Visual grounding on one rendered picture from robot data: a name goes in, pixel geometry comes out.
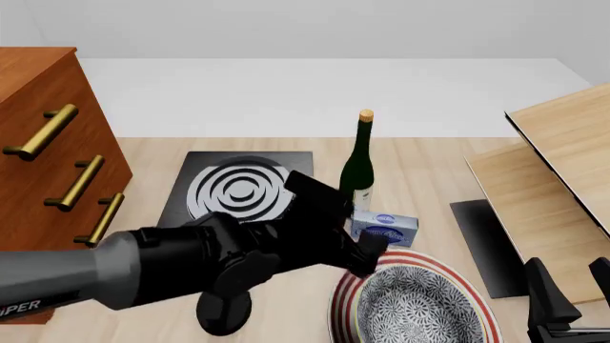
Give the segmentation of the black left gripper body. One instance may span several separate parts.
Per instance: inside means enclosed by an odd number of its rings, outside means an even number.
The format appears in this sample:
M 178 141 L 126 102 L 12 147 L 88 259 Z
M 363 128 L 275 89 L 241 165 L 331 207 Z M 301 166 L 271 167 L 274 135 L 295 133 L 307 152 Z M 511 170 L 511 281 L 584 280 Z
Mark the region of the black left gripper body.
M 284 188 L 294 195 L 280 220 L 284 263 L 351 267 L 355 244 L 344 224 L 353 212 L 352 202 L 341 191 L 299 171 L 289 173 Z

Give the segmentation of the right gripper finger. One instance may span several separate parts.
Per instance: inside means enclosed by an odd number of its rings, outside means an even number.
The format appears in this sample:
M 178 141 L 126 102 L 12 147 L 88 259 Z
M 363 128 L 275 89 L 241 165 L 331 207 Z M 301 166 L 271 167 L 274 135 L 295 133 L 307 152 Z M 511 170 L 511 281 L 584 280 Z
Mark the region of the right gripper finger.
M 570 331 L 570 324 L 581 318 L 580 311 L 564 296 L 539 258 L 529 259 L 524 269 L 529 291 L 528 328 Z
M 599 257 L 591 262 L 589 270 L 599 287 L 610 287 L 610 260 Z

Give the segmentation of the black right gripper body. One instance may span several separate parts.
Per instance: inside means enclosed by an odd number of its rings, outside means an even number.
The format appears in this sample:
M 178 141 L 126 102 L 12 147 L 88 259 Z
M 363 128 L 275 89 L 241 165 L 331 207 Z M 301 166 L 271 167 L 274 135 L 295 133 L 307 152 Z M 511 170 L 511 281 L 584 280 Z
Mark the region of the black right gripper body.
M 572 328 L 568 323 L 529 323 L 531 343 L 610 343 L 610 328 Z

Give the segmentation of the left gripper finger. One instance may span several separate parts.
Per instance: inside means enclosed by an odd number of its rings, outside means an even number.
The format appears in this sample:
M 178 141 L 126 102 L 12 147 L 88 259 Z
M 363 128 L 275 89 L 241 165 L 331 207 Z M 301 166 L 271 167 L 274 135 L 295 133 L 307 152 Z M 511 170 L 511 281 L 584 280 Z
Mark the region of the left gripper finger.
M 386 236 L 373 233 L 362 233 L 356 243 L 351 273 L 360 279 L 371 275 L 376 270 L 378 259 L 386 252 L 388 240 Z

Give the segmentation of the black patterned bowl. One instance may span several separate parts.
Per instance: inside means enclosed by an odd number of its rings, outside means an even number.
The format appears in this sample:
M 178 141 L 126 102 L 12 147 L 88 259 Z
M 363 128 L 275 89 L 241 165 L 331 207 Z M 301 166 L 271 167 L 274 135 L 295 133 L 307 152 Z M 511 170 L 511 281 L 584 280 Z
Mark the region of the black patterned bowl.
M 356 330 L 361 343 L 489 343 L 480 311 L 441 273 L 391 265 L 358 291 Z

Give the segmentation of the white plate with red rings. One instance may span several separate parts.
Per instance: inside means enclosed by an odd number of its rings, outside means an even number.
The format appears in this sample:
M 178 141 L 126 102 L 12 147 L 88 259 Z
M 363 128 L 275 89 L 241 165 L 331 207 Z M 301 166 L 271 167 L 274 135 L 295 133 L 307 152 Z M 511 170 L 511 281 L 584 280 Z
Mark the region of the white plate with red rings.
M 415 265 L 428 268 L 455 282 L 462 291 L 466 292 L 480 311 L 488 333 L 492 334 L 492 337 L 488 339 L 489 343 L 503 343 L 498 322 L 485 299 L 467 279 L 449 265 L 425 253 L 394 249 L 387 251 L 378 259 L 376 271 L 391 265 Z M 356 303 L 358 291 L 368 277 L 360 279 L 351 273 L 344 273 L 336 285 L 328 308 L 328 324 L 332 343 L 361 343 L 356 330 Z

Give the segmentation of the flat black stove plate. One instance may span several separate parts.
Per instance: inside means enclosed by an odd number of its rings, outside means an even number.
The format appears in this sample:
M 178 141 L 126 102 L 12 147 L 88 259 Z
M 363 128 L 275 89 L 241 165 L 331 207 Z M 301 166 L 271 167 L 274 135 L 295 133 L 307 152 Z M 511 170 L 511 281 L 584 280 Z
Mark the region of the flat black stove plate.
M 284 189 L 291 171 L 314 175 L 309 151 L 190 151 L 157 225 L 177 228 L 210 212 L 239 222 L 277 219 L 293 194 Z

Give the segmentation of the blue cream cheese box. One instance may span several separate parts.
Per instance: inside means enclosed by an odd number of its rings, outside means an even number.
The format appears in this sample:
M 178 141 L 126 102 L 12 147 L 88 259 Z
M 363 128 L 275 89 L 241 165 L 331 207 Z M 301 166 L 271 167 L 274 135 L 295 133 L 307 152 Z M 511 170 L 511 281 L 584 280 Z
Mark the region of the blue cream cheese box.
M 351 219 L 351 237 L 362 232 L 386 236 L 389 245 L 411 248 L 418 231 L 418 219 L 396 214 L 355 211 Z

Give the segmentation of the dark green wine bottle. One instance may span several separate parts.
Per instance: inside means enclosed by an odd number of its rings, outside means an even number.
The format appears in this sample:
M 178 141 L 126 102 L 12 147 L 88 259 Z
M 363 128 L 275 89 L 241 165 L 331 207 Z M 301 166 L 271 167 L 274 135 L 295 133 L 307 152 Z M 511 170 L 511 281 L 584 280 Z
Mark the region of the dark green wine bottle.
M 375 182 L 370 157 L 373 120 L 374 112 L 371 110 L 358 114 L 356 141 L 339 179 L 339 190 L 352 200 L 356 211 L 368 211 L 371 206 Z

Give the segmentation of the pale wooden rack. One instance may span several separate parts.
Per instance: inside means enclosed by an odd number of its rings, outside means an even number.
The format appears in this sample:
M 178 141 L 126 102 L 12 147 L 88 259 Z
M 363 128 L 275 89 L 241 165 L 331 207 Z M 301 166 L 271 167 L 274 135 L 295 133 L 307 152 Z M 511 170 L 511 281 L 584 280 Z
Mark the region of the pale wooden rack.
M 537 257 L 570 302 L 601 301 L 588 265 L 610 259 L 610 83 L 505 118 L 520 141 L 465 158 L 517 254 L 492 262 L 516 264 L 496 285 Z

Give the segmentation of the brown wooden cabinet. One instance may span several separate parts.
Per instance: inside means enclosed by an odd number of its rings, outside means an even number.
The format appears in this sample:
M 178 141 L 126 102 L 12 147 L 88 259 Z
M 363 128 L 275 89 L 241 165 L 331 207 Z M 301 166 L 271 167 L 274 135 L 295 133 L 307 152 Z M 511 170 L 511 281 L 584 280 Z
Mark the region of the brown wooden cabinet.
M 4 155 L 24 145 L 49 119 L 44 111 L 72 104 L 79 113 L 32 162 Z M 105 163 L 72 211 L 47 207 L 96 155 Z M 105 210 L 98 199 L 123 193 L 132 171 L 72 48 L 0 48 L 0 252 L 86 251 L 72 242 L 91 233 Z M 54 309 L 0 322 L 44 324 Z

